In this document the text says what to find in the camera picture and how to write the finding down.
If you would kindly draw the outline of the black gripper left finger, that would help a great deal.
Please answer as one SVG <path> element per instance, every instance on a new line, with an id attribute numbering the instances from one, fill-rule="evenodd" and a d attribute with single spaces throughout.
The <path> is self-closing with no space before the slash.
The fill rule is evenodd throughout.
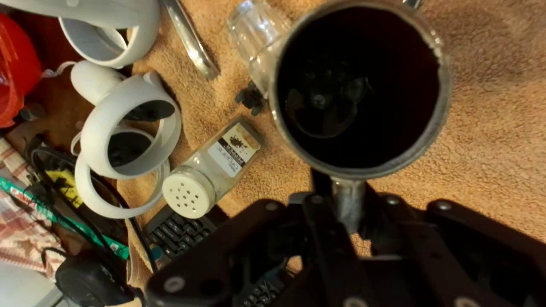
<path id="1" fill-rule="evenodd" d="M 332 202 L 260 200 L 148 284 L 151 307 L 344 307 L 357 257 Z"/>

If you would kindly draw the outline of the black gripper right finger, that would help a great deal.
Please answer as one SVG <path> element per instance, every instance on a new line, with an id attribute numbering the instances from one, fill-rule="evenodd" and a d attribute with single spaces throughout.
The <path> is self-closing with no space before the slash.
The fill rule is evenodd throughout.
<path id="1" fill-rule="evenodd" d="M 402 257 L 427 304 L 546 307 L 545 243 L 446 199 L 421 211 L 368 185 L 363 209 L 361 238 Z"/>

